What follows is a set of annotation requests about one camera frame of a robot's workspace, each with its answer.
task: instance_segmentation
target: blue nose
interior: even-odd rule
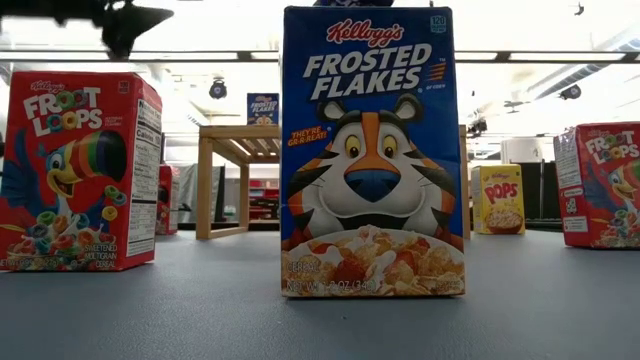
[[[344,176],[347,185],[369,202],[376,202],[389,195],[400,175],[387,170],[358,170]]]

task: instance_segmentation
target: corn pops box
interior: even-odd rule
[[[176,168],[163,164],[160,165],[159,177],[156,234],[173,235],[178,232],[180,172]]]
[[[464,293],[451,21],[285,10],[283,295]]]
[[[554,139],[567,245],[640,247],[640,125],[579,125]]]
[[[154,257],[162,105],[132,73],[18,72],[0,270],[122,270]]]
[[[473,231],[523,234],[524,203],[520,165],[476,166],[471,171]]]

